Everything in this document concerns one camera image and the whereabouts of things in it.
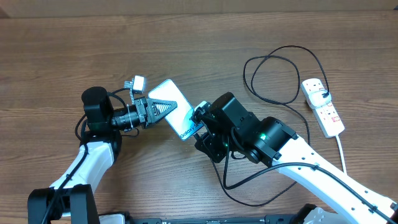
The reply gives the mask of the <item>white power strip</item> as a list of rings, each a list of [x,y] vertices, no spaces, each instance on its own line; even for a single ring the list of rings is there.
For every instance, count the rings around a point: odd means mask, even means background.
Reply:
[[[301,84],[301,90],[303,91],[305,98],[310,91],[327,91],[321,80],[317,78],[304,80]],[[332,101],[320,108],[312,109],[312,111],[326,138],[336,137],[345,130],[342,120],[335,110]]]

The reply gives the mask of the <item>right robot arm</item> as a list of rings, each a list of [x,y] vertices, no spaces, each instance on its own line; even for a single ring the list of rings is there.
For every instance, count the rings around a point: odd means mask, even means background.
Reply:
[[[202,102],[187,117],[206,127],[195,147],[216,163],[238,151],[266,169],[277,170],[325,202],[349,223],[397,223],[397,203],[380,195],[329,163],[282,121],[259,120],[231,92],[213,103]]]

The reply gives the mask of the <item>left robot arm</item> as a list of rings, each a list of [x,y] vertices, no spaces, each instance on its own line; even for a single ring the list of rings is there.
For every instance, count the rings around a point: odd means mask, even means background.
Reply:
[[[155,125],[174,109],[175,101],[137,98],[114,109],[116,92],[94,86],[81,96],[84,115],[75,128],[79,153],[67,171],[50,187],[33,190],[27,201],[29,223],[50,223],[69,216],[72,223],[133,223],[128,212],[100,215],[94,192],[105,172],[116,162],[123,135],[138,126]]]

